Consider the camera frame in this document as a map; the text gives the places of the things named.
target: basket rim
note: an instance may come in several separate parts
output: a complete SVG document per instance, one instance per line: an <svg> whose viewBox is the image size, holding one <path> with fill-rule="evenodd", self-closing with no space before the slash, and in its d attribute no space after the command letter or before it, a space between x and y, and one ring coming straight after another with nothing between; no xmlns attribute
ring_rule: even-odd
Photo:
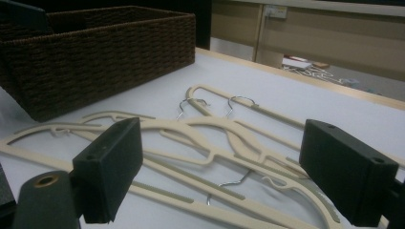
<svg viewBox="0 0 405 229"><path fill-rule="evenodd" d="M8 41L0 40L0 45L5 45L5 46L7 46L7 45L25 45L25 44L28 44L31 42L42 42L42 41L46 41L46 40L72 37L72 36L76 36L76 35L97 32L97 31L119 30L121 28L125 28L128 26L143 25L143 24L161 22L161 21L181 20L183 18L194 18L195 17L194 13L176 12L176 11L170 11L170 10L156 10L156 9L136 7L136 6L100 8L100 9L93 9L93 10L72 10L72 11L63 11L63 12L53 12L48 15L66 14L66 13L69 14L69 13L84 12L84 11L104 11L104 10L114 10L114 9L128 9L128 8L147 9L147 10L154 10L154 11L160 11L160 12L165 12L165 13L170 12L170 13L176 13L178 15L171 15L171 16L168 16L165 18L159 18L159 19L143 20L143 21L136 21L136 22L125 22L125 23L119 23L119 24L114 24L114 25L109 25L109 26L85 29L85 30L81 30L81 31L69 31L69 32L56 33L56 34L44 34L44 35L39 35L39 36L35 36L35 37L8 40Z"/></svg>

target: floor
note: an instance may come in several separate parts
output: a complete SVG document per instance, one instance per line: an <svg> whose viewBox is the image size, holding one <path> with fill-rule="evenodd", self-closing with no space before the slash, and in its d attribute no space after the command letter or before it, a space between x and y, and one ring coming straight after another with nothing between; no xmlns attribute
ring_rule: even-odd
<svg viewBox="0 0 405 229"><path fill-rule="evenodd" d="M252 60L253 47L241 45L217 38L211 38L211 51L219 52L245 60ZM341 84L372 94L380 94L389 98L405 101L405 82L376 75L361 73L353 70L330 66L325 69L328 77L319 77L319 74L303 75L303 77L316 77L330 83Z"/></svg>

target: brown basket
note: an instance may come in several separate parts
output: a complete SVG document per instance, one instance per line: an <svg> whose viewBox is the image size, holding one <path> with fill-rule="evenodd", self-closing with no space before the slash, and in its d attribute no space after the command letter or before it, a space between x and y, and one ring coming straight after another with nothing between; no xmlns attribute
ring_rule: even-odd
<svg viewBox="0 0 405 229"><path fill-rule="evenodd" d="M195 60L193 14L118 7L47 15L50 32L0 21L0 86L37 121Z"/></svg>

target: woven basket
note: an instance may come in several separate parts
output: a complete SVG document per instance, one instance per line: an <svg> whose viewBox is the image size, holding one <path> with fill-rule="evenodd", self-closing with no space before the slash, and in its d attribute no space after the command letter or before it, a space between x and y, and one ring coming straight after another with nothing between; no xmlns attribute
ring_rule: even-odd
<svg viewBox="0 0 405 229"><path fill-rule="evenodd" d="M193 14L118 7L47 15L50 32L0 21L0 86L37 121L195 60Z"/></svg>

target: basket side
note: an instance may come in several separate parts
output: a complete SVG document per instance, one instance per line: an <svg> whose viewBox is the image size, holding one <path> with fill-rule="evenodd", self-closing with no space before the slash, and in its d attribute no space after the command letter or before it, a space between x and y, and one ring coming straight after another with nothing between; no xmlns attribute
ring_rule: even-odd
<svg viewBox="0 0 405 229"><path fill-rule="evenodd" d="M22 106L38 121L194 63L191 14L8 42Z"/></svg>

